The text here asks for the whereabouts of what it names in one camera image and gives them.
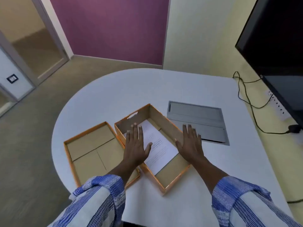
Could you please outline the orange cardboard box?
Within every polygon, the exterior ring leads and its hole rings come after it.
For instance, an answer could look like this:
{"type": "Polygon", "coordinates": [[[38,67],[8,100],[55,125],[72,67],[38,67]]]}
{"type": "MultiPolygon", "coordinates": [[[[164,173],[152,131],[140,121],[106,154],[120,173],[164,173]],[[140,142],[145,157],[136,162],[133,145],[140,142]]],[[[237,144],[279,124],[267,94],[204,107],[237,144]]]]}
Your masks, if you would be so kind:
{"type": "MultiPolygon", "coordinates": [[[[183,138],[181,130],[161,114],[155,107],[151,104],[147,104],[114,124],[116,133],[122,143],[126,143],[123,131],[125,131],[125,126],[127,124],[140,124],[149,118],[151,118],[152,121],[163,130],[164,136],[175,147],[175,139],[181,142],[183,138]]],[[[157,175],[153,175],[144,163],[139,165],[139,167],[150,181],[159,189],[160,193],[165,195],[188,171],[190,164],[178,153],[157,175]]]]}

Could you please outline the person's right forearm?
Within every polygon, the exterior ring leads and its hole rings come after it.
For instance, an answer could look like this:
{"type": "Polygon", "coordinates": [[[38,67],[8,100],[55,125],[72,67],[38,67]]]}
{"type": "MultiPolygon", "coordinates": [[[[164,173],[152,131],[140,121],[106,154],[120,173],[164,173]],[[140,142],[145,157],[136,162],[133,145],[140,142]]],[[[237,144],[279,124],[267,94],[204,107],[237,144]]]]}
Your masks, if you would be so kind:
{"type": "Polygon", "coordinates": [[[265,188],[227,175],[206,158],[193,166],[210,191],[220,227],[303,227],[275,205],[265,188]]]}

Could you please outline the person's left forearm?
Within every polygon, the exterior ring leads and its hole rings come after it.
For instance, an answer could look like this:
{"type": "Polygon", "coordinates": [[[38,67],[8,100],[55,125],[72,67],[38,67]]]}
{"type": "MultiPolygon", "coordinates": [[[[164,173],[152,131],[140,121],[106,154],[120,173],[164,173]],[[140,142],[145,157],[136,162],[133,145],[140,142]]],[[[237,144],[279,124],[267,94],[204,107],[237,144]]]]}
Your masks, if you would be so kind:
{"type": "Polygon", "coordinates": [[[134,166],[123,160],[109,174],[94,176],[70,195],[68,205],[48,227],[116,227],[126,203],[125,183],[134,166]]]}

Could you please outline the black flat screen monitor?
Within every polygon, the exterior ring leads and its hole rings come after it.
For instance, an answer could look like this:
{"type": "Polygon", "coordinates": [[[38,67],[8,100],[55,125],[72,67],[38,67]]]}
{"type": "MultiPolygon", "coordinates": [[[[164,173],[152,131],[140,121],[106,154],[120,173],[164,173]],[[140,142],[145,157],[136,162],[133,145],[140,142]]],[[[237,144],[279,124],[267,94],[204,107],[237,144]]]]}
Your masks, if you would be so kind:
{"type": "Polygon", "coordinates": [[[303,131],[303,0],[256,0],[235,48],[303,131]]]}

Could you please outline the white power strip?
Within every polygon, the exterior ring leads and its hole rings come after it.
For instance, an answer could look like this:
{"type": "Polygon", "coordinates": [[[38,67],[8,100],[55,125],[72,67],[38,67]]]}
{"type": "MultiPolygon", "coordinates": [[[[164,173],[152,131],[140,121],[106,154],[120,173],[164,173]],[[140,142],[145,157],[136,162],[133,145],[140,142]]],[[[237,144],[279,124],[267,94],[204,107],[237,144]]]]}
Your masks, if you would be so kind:
{"type": "Polygon", "coordinates": [[[265,91],[265,94],[266,96],[268,96],[269,99],[268,104],[272,107],[272,109],[274,109],[276,115],[281,121],[285,121],[291,118],[289,112],[285,109],[285,107],[270,90],[265,91]]]}

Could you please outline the white printed paper sheet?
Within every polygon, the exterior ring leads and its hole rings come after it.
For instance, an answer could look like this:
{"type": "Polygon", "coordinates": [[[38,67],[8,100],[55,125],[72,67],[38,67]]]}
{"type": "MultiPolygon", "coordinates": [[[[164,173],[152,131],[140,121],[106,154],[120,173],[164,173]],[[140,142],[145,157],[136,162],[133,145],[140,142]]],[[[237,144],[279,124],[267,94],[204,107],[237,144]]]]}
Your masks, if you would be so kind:
{"type": "MultiPolygon", "coordinates": [[[[130,130],[131,125],[133,124],[125,126],[125,131],[123,131],[124,137],[126,137],[126,132],[130,130]]],[[[146,164],[153,175],[157,175],[178,154],[178,150],[164,136],[163,130],[151,118],[144,120],[138,126],[141,126],[143,129],[144,147],[150,142],[153,143],[150,154],[144,161],[144,164],[146,164]]]]}

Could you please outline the orange cardboard box lid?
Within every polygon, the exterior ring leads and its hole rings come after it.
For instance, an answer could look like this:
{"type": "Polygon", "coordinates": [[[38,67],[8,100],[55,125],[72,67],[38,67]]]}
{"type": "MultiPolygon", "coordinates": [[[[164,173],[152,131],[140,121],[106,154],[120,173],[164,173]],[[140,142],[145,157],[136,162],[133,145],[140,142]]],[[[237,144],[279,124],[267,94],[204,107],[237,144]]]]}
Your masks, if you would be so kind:
{"type": "Polygon", "coordinates": [[[77,187],[93,176],[108,174],[123,160],[124,144],[107,122],[64,141],[64,149],[77,187]]]}

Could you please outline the person's left hand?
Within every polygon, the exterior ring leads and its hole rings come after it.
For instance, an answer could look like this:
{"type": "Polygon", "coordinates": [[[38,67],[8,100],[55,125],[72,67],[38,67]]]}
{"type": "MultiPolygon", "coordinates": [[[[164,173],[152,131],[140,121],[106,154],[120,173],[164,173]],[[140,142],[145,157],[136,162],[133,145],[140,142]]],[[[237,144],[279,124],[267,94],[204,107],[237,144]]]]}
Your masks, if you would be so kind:
{"type": "Polygon", "coordinates": [[[143,129],[140,128],[139,144],[134,143],[134,124],[130,128],[130,144],[125,146],[123,160],[131,164],[133,167],[138,167],[148,158],[149,154],[145,154],[143,129]]]}

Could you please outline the person's right hand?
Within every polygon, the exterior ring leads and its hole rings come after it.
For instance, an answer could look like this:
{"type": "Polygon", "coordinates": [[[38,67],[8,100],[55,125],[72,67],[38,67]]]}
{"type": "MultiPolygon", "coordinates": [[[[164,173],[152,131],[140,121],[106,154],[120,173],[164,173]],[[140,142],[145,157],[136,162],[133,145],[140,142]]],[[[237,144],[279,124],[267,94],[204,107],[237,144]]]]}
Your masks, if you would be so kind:
{"type": "Polygon", "coordinates": [[[194,143],[191,143],[188,139],[188,126],[185,124],[183,128],[183,150],[184,152],[179,152],[180,155],[190,164],[194,165],[198,162],[207,160],[204,156],[202,147],[197,147],[197,133],[194,130],[194,143]]]}

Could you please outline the black power plug adapter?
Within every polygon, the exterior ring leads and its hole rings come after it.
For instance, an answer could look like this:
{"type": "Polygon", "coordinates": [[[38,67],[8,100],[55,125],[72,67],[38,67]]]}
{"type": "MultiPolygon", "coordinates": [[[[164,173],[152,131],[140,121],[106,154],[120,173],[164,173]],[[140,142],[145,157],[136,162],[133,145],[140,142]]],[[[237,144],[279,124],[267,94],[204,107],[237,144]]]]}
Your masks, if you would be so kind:
{"type": "Polygon", "coordinates": [[[288,133],[298,134],[303,130],[303,128],[300,125],[294,124],[288,126],[288,133]]]}

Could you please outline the glass door with grey frame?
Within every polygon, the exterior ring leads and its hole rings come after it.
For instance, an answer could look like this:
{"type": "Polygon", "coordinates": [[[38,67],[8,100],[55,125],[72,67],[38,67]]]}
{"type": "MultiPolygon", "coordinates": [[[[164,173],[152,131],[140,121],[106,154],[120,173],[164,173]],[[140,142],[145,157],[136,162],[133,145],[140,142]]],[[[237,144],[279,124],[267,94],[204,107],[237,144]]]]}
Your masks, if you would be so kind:
{"type": "Polygon", "coordinates": [[[0,0],[0,46],[34,86],[69,60],[42,0],[0,0]]]}

